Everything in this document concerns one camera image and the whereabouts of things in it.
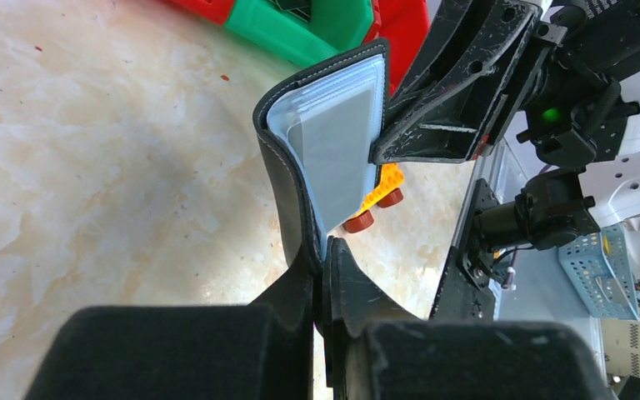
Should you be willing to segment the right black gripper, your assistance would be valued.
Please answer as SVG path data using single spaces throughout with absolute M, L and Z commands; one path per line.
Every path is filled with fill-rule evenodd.
M 372 161 L 463 163 L 503 136 L 518 109 L 537 158 L 579 169 L 612 161 L 640 95 L 640 1 L 443 1 L 389 101 Z M 539 44 L 554 28 L 562 41 Z

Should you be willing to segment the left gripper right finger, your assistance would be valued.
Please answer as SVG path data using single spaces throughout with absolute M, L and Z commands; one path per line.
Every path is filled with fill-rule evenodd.
M 609 399 L 587 344 L 557 322 L 423 320 L 327 241 L 326 383 L 336 399 Z

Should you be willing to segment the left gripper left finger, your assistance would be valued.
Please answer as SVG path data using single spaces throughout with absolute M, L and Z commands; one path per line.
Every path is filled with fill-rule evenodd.
M 87 307 L 60 328 L 28 399 L 310 399 L 316 257 L 247 305 Z

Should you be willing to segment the black leather card holder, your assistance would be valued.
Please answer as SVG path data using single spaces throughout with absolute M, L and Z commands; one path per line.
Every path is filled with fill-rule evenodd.
M 383 128 L 388 41 L 306 67 L 252 112 L 287 261 L 319 273 L 328 234 L 359 212 L 378 178 L 370 152 Z

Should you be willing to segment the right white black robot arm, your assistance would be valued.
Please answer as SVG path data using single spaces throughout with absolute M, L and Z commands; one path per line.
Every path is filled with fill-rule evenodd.
M 387 106 L 372 160 L 486 157 L 516 135 L 549 166 L 511 202 L 471 206 L 468 277 L 496 252 L 546 250 L 640 216 L 640 1 L 444 1 Z

